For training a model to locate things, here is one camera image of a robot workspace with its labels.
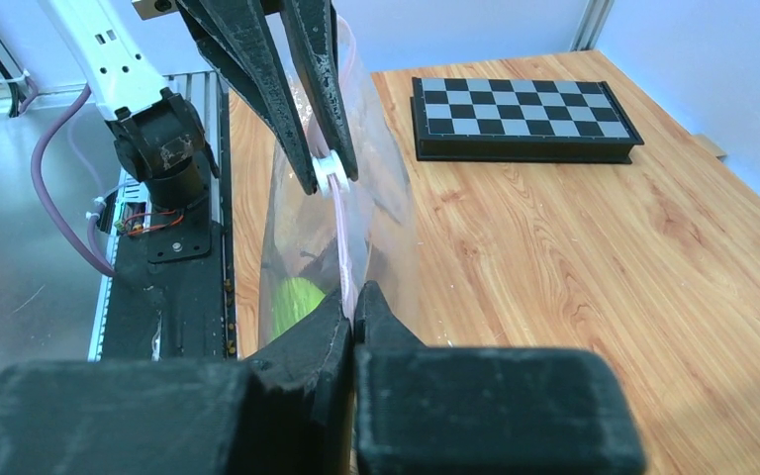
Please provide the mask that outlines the black white chessboard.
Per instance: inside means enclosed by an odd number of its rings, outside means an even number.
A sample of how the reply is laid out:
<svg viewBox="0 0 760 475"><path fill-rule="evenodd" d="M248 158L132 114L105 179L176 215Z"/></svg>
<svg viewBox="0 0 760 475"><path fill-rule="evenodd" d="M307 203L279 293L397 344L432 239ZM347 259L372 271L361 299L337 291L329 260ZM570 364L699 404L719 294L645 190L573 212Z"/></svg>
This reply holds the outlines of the black white chessboard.
<svg viewBox="0 0 760 475"><path fill-rule="evenodd" d="M644 143L605 81L415 77L416 157L629 164Z"/></svg>

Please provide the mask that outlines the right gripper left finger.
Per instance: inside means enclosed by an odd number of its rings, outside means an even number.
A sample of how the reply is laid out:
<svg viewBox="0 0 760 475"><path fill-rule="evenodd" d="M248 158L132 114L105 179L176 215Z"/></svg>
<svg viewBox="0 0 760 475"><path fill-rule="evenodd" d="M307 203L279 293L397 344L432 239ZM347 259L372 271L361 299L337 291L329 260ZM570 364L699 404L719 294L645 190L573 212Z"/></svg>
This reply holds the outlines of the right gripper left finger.
<svg viewBox="0 0 760 475"><path fill-rule="evenodd" d="M250 358L37 361L0 374L0 474L341 474L351 326L338 292Z"/></svg>

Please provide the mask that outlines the clear zip top bag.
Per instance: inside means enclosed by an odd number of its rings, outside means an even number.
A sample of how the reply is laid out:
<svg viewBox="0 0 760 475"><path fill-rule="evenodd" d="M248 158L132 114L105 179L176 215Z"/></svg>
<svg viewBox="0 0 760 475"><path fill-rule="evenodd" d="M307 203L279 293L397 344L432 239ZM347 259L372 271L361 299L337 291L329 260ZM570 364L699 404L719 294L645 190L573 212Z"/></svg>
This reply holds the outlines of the clear zip top bag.
<svg viewBox="0 0 760 475"><path fill-rule="evenodd" d="M285 152L273 154L258 305L258 344L271 336L272 295L291 277L315 283L326 295L342 290L354 315L363 285L376 282L392 313L410 330L419 326L415 207L405 160L389 129L375 84L362 65L353 32L336 17L338 80L354 140L359 177L345 178L338 154L325 145L293 67L287 78L308 144L319 192L307 195Z"/></svg>

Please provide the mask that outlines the green pear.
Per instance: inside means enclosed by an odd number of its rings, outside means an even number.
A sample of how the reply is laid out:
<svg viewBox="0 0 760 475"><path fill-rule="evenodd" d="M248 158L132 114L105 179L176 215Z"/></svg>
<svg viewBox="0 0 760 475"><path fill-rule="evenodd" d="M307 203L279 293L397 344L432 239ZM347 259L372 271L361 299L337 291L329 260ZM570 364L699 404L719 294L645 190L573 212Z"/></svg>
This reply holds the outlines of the green pear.
<svg viewBox="0 0 760 475"><path fill-rule="evenodd" d="M284 280L272 295L271 336L276 338L313 312L326 294L303 277Z"/></svg>

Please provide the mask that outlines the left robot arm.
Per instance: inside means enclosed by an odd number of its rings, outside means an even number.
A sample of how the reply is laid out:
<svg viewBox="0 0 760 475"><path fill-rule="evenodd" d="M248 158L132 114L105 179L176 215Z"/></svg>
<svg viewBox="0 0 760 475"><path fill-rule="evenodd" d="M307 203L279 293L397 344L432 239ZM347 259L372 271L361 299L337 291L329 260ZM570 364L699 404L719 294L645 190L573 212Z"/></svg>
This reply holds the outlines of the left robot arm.
<svg viewBox="0 0 760 475"><path fill-rule="evenodd" d="M46 1L43 9L71 50L114 137L122 166L159 208L198 202L195 163L210 157L192 103L171 91L106 1ZM266 124L305 193L328 182L310 148L267 17L280 16L293 65L340 173L358 177L338 81L337 26L329 1L174 1L200 54Z"/></svg>

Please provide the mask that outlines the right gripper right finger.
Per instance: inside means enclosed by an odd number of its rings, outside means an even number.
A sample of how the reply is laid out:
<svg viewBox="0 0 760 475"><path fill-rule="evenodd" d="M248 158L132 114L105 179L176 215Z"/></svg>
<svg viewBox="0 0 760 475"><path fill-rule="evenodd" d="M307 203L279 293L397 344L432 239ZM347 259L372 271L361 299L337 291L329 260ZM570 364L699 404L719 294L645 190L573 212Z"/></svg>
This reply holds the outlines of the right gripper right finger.
<svg viewBox="0 0 760 475"><path fill-rule="evenodd" d="M354 312L363 474L642 474L622 387L597 353L423 344L367 282Z"/></svg>

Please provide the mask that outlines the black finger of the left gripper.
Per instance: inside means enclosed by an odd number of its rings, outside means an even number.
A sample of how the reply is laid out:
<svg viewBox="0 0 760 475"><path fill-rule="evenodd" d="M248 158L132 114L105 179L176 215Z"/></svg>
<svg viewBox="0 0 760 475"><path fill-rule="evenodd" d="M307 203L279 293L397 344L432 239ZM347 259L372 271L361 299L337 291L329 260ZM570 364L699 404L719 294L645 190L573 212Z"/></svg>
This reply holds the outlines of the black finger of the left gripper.
<svg viewBox="0 0 760 475"><path fill-rule="evenodd" d="M345 176L358 179L358 164L338 80L336 11L330 1L281 3L293 64L329 150L338 153Z"/></svg>
<svg viewBox="0 0 760 475"><path fill-rule="evenodd" d="M179 1L202 56L266 124L303 191L318 190L292 90L266 21L264 1Z"/></svg>

